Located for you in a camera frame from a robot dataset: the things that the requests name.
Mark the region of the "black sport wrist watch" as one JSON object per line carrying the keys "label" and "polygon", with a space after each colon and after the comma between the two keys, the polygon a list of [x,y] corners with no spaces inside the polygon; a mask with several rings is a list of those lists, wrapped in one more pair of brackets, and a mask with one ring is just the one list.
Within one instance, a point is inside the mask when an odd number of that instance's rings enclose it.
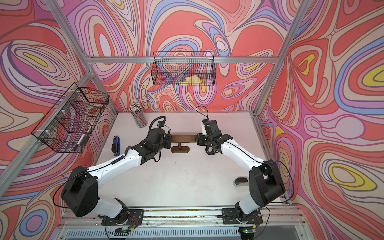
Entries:
{"label": "black sport wrist watch", "polygon": [[205,151],[207,155],[213,156],[219,152],[218,149],[219,149],[219,146],[217,144],[210,144],[206,146]]}

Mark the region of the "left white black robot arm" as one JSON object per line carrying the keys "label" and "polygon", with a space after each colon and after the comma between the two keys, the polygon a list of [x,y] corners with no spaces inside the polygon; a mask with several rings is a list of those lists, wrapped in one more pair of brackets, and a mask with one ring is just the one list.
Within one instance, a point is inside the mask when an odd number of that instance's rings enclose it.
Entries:
{"label": "left white black robot arm", "polygon": [[61,198],[77,217],[97,214],[120,223],[127,220],[128,207],[120,200],[105,198],[99,194],[99,189],[120,174],[141,166],[150,160],[155,160],[162,149],[171,148],[171,130],[154,128],[148,131],[144,140],[105,163],[84,168],[75,168],[65,183]]}

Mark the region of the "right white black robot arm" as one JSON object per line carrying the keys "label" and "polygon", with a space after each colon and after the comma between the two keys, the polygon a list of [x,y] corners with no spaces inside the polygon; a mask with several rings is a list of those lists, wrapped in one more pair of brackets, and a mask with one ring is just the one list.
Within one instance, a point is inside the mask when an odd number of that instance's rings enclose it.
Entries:
{"label": "right white black robot arm", "polygon": [[286,192],[275,161],[263,160],[252,155],[232,136],[222,134],[215,120],[203,119],[202,131],[197,135],[197,145],[205,146],[206,153],[210,156],[219,153],[232,159],[249,174],[249,194],[235,205],[239,214],[250,215]]}

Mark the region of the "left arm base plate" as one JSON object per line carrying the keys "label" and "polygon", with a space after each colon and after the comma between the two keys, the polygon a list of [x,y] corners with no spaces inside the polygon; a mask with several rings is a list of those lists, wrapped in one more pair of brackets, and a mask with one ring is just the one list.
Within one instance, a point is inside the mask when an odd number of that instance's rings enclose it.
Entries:
{"label": "left arm base plate", "polygon": [[115,218],[102,217],[102,226],[130,226],[137,227],[143,222],[144,210],[123,210]]}

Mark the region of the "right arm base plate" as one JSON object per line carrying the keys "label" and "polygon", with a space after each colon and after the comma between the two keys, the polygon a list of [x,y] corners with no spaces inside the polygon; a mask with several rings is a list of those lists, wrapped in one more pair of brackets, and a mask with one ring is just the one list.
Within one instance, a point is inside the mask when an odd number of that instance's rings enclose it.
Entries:
{"label": "right arm base plate", "polygon": [[260,210],[255,210],[250,214],[244,214],[241,210],[236,208],[223,208],[221,209],[222,215],[218,216],[223,220],[225,225],[256,225],[259,226],[263,223],[263,218]]}

